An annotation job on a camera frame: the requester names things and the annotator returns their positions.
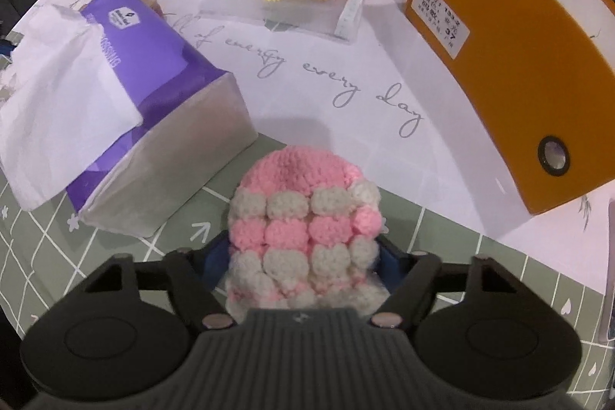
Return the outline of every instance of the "cursive text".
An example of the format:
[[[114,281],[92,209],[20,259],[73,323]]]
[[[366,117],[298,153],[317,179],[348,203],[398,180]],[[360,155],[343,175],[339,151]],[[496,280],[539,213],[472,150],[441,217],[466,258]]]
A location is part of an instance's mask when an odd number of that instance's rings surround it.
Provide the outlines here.
[[[204,42],[213,42],[212,40],[210,40],[211,37],[220,33],[222,30],[224,30],[224,25],[218,25],[217,27],[212,28],[206,34],[202,34],[202,33],[196,34],[194,37],[196,39],[194,43],[195,48],[199,49]]]
[[[175,30],[180,35],[184,35],[184,30],[188,28],[193,22],[199,21],[201,19],[200,15],[184,15],[171,25],[171,28]]]
[[[334,71],[319,70],[318,68],[314,67],[313,65],[310,65],[309,63],[304,63],[303,69],[306,71],[311,71],[316,75],[326,75],[331,80],[342,82],[342,85],[346,90],[342,91],[341,93],[336,95],[335,98],[333,98],[333,106],[336,108],[344,108],[347,104],[350,103],[352,98],[354,98],[354,95],[357,94],[358,91],[360,91],[358,87],[348,82],[346,80],[346,77],[337,75],[337,73]]]
[[[410,110],[408,108],[408,105],[405,103],[402,103],[402,102],[399,102],[397,104],[391,103],[391,100],[395,98],[395,96],[399,93],[399,91],[401,91],[401,89],[402,89],[402,85],[401,83],[398,82],[396,84],[393,84],[391,87],[389,87],[389,89],[386,91],[386,94],[384,96],[378,95],[376,96],[376,99],[379,99],[380,101],[384,101],[387,105],[390,105],[392,107],[397,107],[400,110],[403,110],[404,112],[412,115],[412,118],[405,121],[402,124],[402,126],[399,128],[399,136],[401,136],[402,138],[409,138],[410,136],[414,134],[414,132],[416,131],[416,128],[419,127],[419,122],[423,119],[423,117],[420,115],[420,113],[416,113],[413,110]]]
[[[233,39],[227,39],[224,41],[227,46],[233,46],[243,49],[249,53],[256,53],[263,61],[262,68],[256,73],[258,78],[267,78],[272,76],[282,64],[286,61],[282,56],[278,55],[278,50],[275,49],[261,49],[255,47],[253,44],[241,44]]]

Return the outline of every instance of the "white pom pom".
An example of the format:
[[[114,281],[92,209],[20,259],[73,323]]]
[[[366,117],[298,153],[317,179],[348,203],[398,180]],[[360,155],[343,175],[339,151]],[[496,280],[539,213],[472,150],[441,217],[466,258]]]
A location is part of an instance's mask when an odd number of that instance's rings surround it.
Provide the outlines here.
[[[288,309],[288,301],[282,299],[263,298],[256,302],[256,306],[262,309]]]
[[[352,196],[356,205],[367,205],[374,209],[380,203],[380,190],[376,183],[366,179],[359,179],[352,183],[348,192]]]
[[[348,247],[352,263],[359,269],[367,270],[371,268],[380,253],[376,241],[371,238],[359,235],[352,239]]]
[[[245,278],[245,283],[253,297],[259,299],[261,297],[269,297],[276,292],[278,288],[274,281],[264,273],[256,273]]]
[[[331,248],[316,244],[312,251],[312,271],[325,278],[343,277],[350,266],[348,247],[338,243]]]
[[[347,216],[352,210],[352,196],[339,186],[316,188],[310,205],[319,216]]]
[[[245,188],[237,188],[235,196],[231,200],[230,219],[249,219],[251,217],[263,217],[267,202],[261,193],[251,193]]]
[[[248,314],[249,306],[245,300],[226,300],[226,311],[237,323],[242,323],[245,320],[245,315]]]
[[[350,287],[340,289],[334,287],[322,294],[319,298],[319,306],[323,308],[348,308],[352,307],[354,290]]]
[[[308,212],[308,200],[299,192],[273,193],[267,200],[267,215],[270,219],[303,219]]]
[[[231,256],[229,271],[231,274],[247,276],[262,272],[263,265],[260,256],[254,251],[235,252]]]
[[[300,251],[269,249],[263,256],[263,269],[276,281],[305,280],[309,273],[308,257]]]
[[[389,291],[375,281],[367,281],[357,287],[348,306],[355,308],[364,317],[374,313],[387,300]]]
[[[305,289],[303,292],[288,299],[288,307],[291,309],[316,307],[316,294],[312,289]]]

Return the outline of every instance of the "white tissue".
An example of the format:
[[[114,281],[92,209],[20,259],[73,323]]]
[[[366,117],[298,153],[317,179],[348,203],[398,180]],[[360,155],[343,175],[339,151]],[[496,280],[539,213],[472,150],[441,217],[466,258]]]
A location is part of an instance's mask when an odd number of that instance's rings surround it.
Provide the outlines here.
[[[0,108],[0,161],[21,208],[60,193],[143,117],[80,13],[43,6],[14,50],[16,92]]]

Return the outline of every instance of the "blue object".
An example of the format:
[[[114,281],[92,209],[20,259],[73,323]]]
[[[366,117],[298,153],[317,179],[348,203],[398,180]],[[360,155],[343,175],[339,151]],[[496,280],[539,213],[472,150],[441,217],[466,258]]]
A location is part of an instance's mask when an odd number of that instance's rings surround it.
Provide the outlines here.
[[[0,55],[10,58],[10,53],[12,53],[16,47],[17,46],[14,46],[6,39],[0,39]]]

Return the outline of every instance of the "screw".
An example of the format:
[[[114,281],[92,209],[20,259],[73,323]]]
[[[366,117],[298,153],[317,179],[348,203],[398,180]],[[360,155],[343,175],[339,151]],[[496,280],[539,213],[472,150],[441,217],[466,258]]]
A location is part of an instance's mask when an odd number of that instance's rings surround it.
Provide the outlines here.
[[[212,313],[203,318],[203,326],[210,330],[222,330],[232,327],[235,321],[227,314]]]
[[[397,328],[404,319],[397,313],[376,313],[371,317],[371,323],[380,328]]]

